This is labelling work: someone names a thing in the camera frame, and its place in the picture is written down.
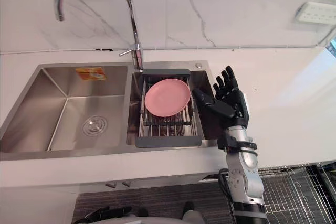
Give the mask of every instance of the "yellow sticker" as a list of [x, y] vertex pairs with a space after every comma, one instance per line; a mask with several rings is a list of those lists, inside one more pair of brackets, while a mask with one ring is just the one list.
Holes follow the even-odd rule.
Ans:
[[76, 68], [79, 77], [84, 81], [106, 80], [104, 70], [101, 67], [94, 68]]

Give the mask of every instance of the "dish rack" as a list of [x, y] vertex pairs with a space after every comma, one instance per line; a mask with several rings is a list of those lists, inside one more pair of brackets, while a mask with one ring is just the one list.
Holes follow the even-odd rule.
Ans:
[[336, 163], [259, 170], [270, 224], [336, 223]]
[[139, 134], [135, 139], [136, 147], [200, 146], [202, 138], [198, 135], [192, 94], [188, 105], [182, 111], [164, 118], [151, 114], [144, 102], [148, 90], [164, 79], [179, 79], [190, 88], [190, 71], [188, 69], [145, 69], [142, 75], [143, 90], [141, 94]]

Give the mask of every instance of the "white countertop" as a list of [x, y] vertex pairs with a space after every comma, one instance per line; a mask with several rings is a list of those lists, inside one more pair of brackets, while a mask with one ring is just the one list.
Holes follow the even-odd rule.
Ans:
[[[261, 167], [336, 159], [336, 58], [323, 48], [145, 51], [144, 61], [207, 60], [215, 78], [231, 65], [250, 106]], [[125, 62], [117, 52], [1, 55], [0, 124], [41, 63]], [[0, 162], [0, 186], [93, 183], [225, 167], [217, 148]]]

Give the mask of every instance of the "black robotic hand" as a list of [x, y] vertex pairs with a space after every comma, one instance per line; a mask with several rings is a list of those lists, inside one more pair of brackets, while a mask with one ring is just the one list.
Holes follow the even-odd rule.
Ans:
[[224, 82], [221, 77], [217, 76], [218, 84], [214, 84], [216, 99], [198, 88], [193, 90], [193, 94], [200, 104], [220, 117], [221, 126], [224, 130], [237, 125], [247, 128], [249, 115], [244, 95], [239, 90], [232, 68], [227, 66], [222, 71], [222, 76]]

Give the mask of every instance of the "sink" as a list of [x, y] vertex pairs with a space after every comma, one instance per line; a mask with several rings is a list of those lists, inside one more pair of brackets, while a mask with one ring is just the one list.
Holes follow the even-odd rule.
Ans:
[[[146, 68], [188, 68], [190, 88], [212, 95], [206, 61], [147, 62]], [[84, 80], [76, 69], [99, 67], [103, 80]], [[132, 63], [39, 65], [0, 129], [1, 160], [75, 157], [171, 150], [137, 148], [142, 73]], [[216, 146], [221, 128], [194, 103], [200, 147]]]

